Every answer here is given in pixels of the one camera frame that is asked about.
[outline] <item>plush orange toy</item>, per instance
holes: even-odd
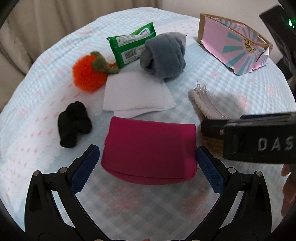
[[[99,52],[91,52],[80,58],[73,66],[74,84],[77,88],[93,92],[102,87],[109,74],[117,74],[116,64],[109,64]]]

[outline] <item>black velvet object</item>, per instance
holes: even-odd
[[[76,146],[77,134],[88,134],[92,129],[84,104],[76,101],[68,105],[67,109],[59,115],[58,128],[60,145],[66,148]]]

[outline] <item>human hand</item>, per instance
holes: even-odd
[[[282,176],[287,176],[290,173],[290,166],[285,164],[281,170]],[[292,180],[291,176],[288,177],[284,187],[283,187],[283,207],[281,209],[281,214],[285,217],[290,211],[292,205],[296,200],[296,184]]]

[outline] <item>orange fluffy ball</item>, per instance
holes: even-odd
[[[73,66],[74,84],[83,91],[96,91],[107,81],[107,73],[93,70],[91,64],[95,58],[95,55],[86,55],[80,58]]]

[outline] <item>gray fuzzy cloth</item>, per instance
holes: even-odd
[[[178,76],[185,69],[186,35],[170,32],[157,35],[145,42],[140,65],[148,73],[161,79]]]

